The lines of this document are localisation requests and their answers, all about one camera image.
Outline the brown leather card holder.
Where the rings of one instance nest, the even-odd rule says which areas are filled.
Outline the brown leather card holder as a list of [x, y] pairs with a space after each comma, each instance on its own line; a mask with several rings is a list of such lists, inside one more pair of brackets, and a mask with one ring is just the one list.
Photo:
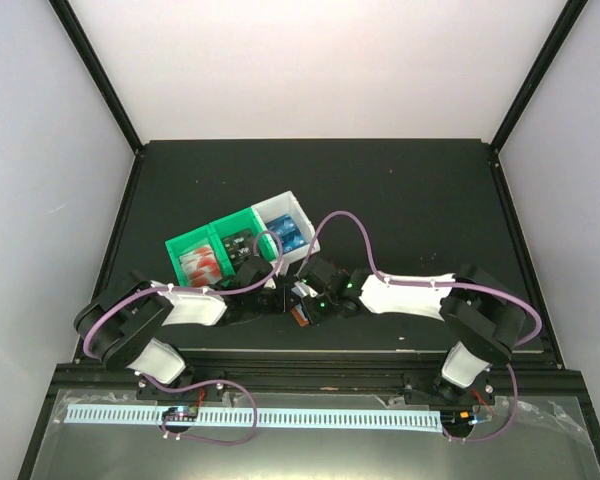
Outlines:
[[314, 291], [305, 283], [297, 281], [291, 292], [299, 298], [298, 303], [291, 311], [293, 317], [301, 327], [310, 325], [310, 315], [306, 303], [314, 297]]

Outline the white bin with blue cards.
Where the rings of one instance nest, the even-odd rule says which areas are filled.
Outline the white bin with blue cards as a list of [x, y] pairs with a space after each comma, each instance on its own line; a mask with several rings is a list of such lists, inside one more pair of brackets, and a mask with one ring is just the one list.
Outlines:
[[252, 206], [264, 226], [281, 240], [273, 242], [287, 264], [303, 260], [314, 239], [315, 228], [291, 191], [286, 191]]

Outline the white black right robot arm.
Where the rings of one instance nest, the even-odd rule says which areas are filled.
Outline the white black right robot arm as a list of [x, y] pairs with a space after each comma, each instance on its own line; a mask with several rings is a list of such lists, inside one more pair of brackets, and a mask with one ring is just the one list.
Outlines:
[[302, 264], [296, 286], [310, 324], [361, 313], [405, 314], [444, 323], [457, 342], [446, 354], [434, 389], [447, 403], [465, 397], [488, 368], [509, 363], [528, 316], [516, 297], [474, 266], [429, 278], [378, 277], [364, 269], [349, 274], [314, 256]]

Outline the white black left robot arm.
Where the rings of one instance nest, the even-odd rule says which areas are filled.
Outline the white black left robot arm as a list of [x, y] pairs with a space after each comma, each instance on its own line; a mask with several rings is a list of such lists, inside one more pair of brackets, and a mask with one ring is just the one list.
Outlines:
[[195, 376], [176, 347], [158, 339], [166, 326], [225, 327], [289, 313], [300, 296], [277, 279], [275, 265], [249, 258], [233, 275], [204, 286], [174, 286], [131, 272], [75, 317], [83, 352], [108, 371], [134, 370], [173, 399], [187, 397]]

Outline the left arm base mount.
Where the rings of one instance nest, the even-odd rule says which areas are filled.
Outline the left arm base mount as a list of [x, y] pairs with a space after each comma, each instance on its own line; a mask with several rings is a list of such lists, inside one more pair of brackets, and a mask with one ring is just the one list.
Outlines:
[[213, 383], [196, 390], [187, 390], [177, 393], [165, 392], [142, 378], [142, 384], [138, 386], [136, 398], [138, 400], [152, 400], [158, 403], [194, 403], [195, 401], [219, 401], [225, 387], [218, 384], [218, 379], [225, 379], [226, 371], [209, 367], [187, 367], [172, 383], [166, 387], [170, 389], [182, 389], [195, 383], [212, 380]]

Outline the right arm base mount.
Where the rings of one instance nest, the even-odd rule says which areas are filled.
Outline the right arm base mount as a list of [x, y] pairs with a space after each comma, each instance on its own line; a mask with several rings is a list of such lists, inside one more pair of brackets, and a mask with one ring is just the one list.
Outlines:
[[477, 393], [488, 405], [493, 405], [493, 393], [488, 373], [481, 373], [469, 387], [460, 387], [445, 380], [438, 371], [409, 370], [402, 375], [402, 395], [407, 403], [429, 407], [473, 407], [479, 403]]

